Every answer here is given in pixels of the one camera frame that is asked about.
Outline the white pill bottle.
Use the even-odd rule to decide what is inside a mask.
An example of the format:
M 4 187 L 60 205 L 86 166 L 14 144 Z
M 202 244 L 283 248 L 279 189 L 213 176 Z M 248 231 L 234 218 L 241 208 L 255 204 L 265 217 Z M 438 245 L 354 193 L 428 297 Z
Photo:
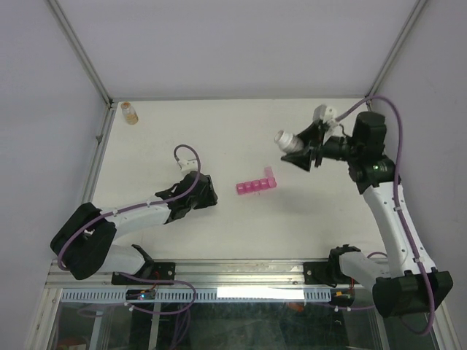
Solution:
M 304 148 L 302 140 L 293 133 L 280 130 L 274 137 L 274 143 L 284 153 L 294 153 Z

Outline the pink weekly pill organizer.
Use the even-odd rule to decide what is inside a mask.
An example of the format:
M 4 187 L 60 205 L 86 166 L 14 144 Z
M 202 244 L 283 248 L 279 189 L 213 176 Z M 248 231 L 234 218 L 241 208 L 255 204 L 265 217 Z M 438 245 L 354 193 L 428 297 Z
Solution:
M 277 181 L 274 176 L 272 167 L 264 168 L 263 177 L 260 179 L 240 182 L 236 184 L 236 193 L 238 195 L 245 195 L 249 193 L 257 193 L 264 190 L 270 190 L 277 187 Z

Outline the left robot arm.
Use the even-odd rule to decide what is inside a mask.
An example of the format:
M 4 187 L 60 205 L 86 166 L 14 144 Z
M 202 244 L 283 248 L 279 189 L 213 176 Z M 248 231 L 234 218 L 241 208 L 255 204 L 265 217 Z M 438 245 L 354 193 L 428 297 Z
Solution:
M 157 192 L 142 204 L 108 211 L 91 202 L 80 205 L 50 242 L 50 248 L 76 280 L 95 273 L 127 273 L 145 283 L 153 274 L 153 259 L 137 244 L 115 243 L 129 233 L 182 219 L 191 210 L 217 204 L 212 178 L 191 171 L 181 182 Z

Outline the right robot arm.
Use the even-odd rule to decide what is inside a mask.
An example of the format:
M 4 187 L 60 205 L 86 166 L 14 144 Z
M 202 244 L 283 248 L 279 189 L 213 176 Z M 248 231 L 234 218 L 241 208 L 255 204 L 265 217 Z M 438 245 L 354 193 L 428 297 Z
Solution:
M 359 113 L 350 135 L 335 136 L 338 126 L 330 117 L 314 117 L 299 134 L 279 131 L 274 141 L 284 153 L 282 161 L 305 171 L 321 166 L 324 159 L 348 165 L 351 180 L 374 216 L 387 263 L 377 263 L 345 244 L 333 248 L 327 263 L 313 268 L 311 276 L 330 287 L 358 282 L 371 292 L 384 318 L 432 314 L 452 289 L 453 280 L 449 272 L 436 267 L 409 216 L 396 164 L 385 155 L 385 117 Z

